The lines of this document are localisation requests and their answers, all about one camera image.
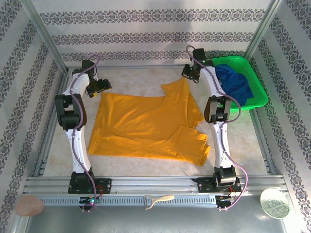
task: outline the green basket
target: green basket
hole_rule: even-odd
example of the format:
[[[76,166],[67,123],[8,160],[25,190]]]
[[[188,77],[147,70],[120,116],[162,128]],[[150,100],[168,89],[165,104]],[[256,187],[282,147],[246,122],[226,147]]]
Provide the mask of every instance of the green basket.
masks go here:
[[[267,93],[264,91],[252,67],[245,58],[240,56],[218,57],[213,58],[212,61],[215,66],[227,64],[238,73],[245,75],[247,78],[248,85],[251,88],[254,97],[247,100],[245,106],[241,107],[242,110],[250,110],[253,108],[262,107],[268,102]],[[238,110],[239,108],[237,104],[233,102],[231,105],[231,111],[236,112]]]

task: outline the patterned wallpaper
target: patterned wallpaper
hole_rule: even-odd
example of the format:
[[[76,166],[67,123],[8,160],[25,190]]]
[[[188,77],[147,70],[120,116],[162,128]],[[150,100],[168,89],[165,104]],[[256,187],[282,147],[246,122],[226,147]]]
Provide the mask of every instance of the patterned wallpaper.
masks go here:
[[[60,69],[18,0],[0,0],[0,233],[32,175]]]
[[[241,55],[269,3],[34,0],[69,67],[94,53],[102,60],[100,66],[184,64],[188,44],[214,57]]]
[[[269,96],[257,109],[262,131],[303,232],[311,232],[310,16],[307,0],[284,1],[251,60]]]

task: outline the blue towel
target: blue towel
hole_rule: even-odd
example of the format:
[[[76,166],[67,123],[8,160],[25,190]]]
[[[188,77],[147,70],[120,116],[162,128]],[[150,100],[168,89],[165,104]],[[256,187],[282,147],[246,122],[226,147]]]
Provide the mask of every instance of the blue towel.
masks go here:
[[[215,71],[224,92],[235,98],[241,106],[246,104],[247,99],[254,97],[244,75],[239,74],[228,65],[215,66]]]

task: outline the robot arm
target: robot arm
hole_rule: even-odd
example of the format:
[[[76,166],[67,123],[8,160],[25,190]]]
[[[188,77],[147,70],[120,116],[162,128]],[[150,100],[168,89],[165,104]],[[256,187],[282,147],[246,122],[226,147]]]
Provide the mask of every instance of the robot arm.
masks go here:
[[[185,65],[182,76],[193,80],[195,83],[199,83],[199,79],[202,80],[209,96],[204,117],[211,127],[214,139],[215,185],[216,187],[235,185],[237,177],[234,165],[229,159],[227,124],[224,124],[229,119],[231,100],[220,94],[224,91],[220,83],[213,79],[216,77],[214,64],[212,60],[206,59],[204,49],[195,49],[193,57],[204,64],[208,71],[192,60],[191,65]]]
[[[66,135],[70,142],[73,158],[73,173],[71,175],[68,192],[72,194],[91,193],[93,192],[92,181],[96,182],[86,151],[84,138],[86,111],[83,105],[82,96],[84,93],[87,93],[89,97],[92,98],[99,92],[111,89],[111,84],[108,80],[98,80],[97,74],[94,74],[94,68],[90,69],[93,66],[95,65],[92,61],[84,60],[82,62],[82,68],[73,71],[72,81],[68,89],[63,94],[56,95],[54,100],[58,123],[66,131]],[[81,109],[71,94],[77,98]],[[83,114],[82,125],[76,129],[74,133],[75,136],[73,137],[75,127],[79,126],[81,114]]]

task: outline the purple cable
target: purple cable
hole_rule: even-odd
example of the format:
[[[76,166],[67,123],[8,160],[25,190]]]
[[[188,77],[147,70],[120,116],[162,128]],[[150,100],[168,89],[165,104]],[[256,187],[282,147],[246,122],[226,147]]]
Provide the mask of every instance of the purple cable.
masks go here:
[[[217,83],[216,83],[216,82],[218,82],[218,80],[215,80],[214,75],[206,68],[205,65],[203,65],[201,62],[199,62],[198,60],[196,60],[196,59],[191,55],[191,53],[188,51],[188,48],[192,48],[192,49],[195,50],[195,47],[193,47],[193,46],[191,46],[191,45],[186,46],[186,52],[187,52],[187,54],[189,55],[190,58],[192,58],[197,64],[199,64],[202,68],[204,68],[204,69],[211,75],[211,77],[212,77],[212,79],[213,79],[213,82],[214,82],[214,84],[215,84],[215,87],[216,87],[217,92],[218,92],[219,94],[221,94],[221,95],[223,95],[223,96],[225,96],[225,97],[227,97],[227,98],[233,100],[233,101],[237,104],[237,106],[238,106],[238,108],[239,108],[239,114],[238,114],[238,116],[237,116],[235,119],[226,121],[226,122],[224,122],[223,124],[221,124],[221,126],[220,126],[220,141],[221,141],[221,144],[222,144],[223,151],[224,151],[225,155],[228,157],[228,159],[229,159],[233,164],[235,164],[237,167],[239,167],[239,168],[244,172],[244,174],[245,174],[245,185],[244,185],[244,188],[242,189],[242,192],[241,192],[240,195],[238,196],[238,198],[237,198],[235,201],[233,201],[233,202],[231,203],[230,206],[228,206],[228,207],[226,207],[226,208],[220,208],[220,210],[228,210],[228,209],[230,209],[231,207],[233,207],[233,206],[238,202],[238,200],[241,198],[242,194],[245,192],[246,187],[247,187],[247,184],[248,184],[248,175],[247,175],[247,172],[245,171],[245,169],[244,169],[243,167],[241,167],[239,164],[237,164],[237,163],[228,155],[228,153],[226,152],[226,150],[225,150],[225,144],[224,144],[224,141],[223,141],[223,127],[224,127],[225,124],[228,124],[228,123],[230,123],[230,122],[236,121],[236,120],[240,117],[242,110],[241,110],[240,104],[237,102],[237,100],[236,100],[235,98],[233,98],[233,97],[231,97],[231,96],[227,95],[226,93],[223,93],[223,92],[221,92],[221,91],[219,90],[219,88],[218,88],[218,86],[217,86]]]
[[[80,161],[80,159],[79,159],[79,157],[78,157],[78,155],[77,155],[77,153],[76,153],[76,150],[75,150],[75,148],[74,148],[75,132],[76,132],[76,130],[77,130],[78,128],[81,127],[81,125],[82,125],[82,123],[83,123],[83,110],[82,110],[81,104],[79,103],[78,99],[77,99],[77,98],[74,96],[74,94],[72,93],[72,89],[73,89],[74,84],[76,83],[76,81],[78,80],[78,78],[80,78],[81,75],[83,75],[83,74],[86,73],[87,71],[93,69],[93,68],[99,63],[100,59],[99,59],[98,55],[96,55],[96,54],[92,55],[92,56],[89,58],[89,60],[90,60],[91,58],[93,58],[93,57],[96,57],[96,58],[97,58],[97,62],[96,62],[94,65],[92,65],[90,68],[87,68],[86,70],[83,70],[80,74],[78,74],[78,76],[72,81],[72,84],[70,85],[70,91],[69,91],[71,97],[74,99],[74,101],[75,101],[75,102],[77,103],[77,105],[78,105],[78,108],[79,108],[79,111],[80,111],[80,116],[81,116],[79,124],[78,124],[78,125],[73,129],[73,131],[72,131],[72,140],[71,140],[72,152],[73,152],[74,157],[76,158],[76,160],[78,161],[78,163],[79,163],[80,166],[82,167],[82,169],[86,172],[87,176],[88,176],[89,179],[91,180],[91,182],[92,182],[92,184],[93,184],[93,189],[94,189],[94,198],[95,198],[95,201],[93,202],[93,204],[85,204],[85,205],[82,207],[82,210],[83,210],[83,211],[84,211],[84,208],[85,208],[86,206],[90,206],[90,207],[91,207],[89,210],[93,209],[93,208],[96,206],[97,194],[96,194],[96,185],[95,185],[95,182],[93,181],[93,179],[92,179],[91,175],[89,174],[88,170],[87,170],[87,169],[85,168],[85,166],[81,163],[81,161]]]

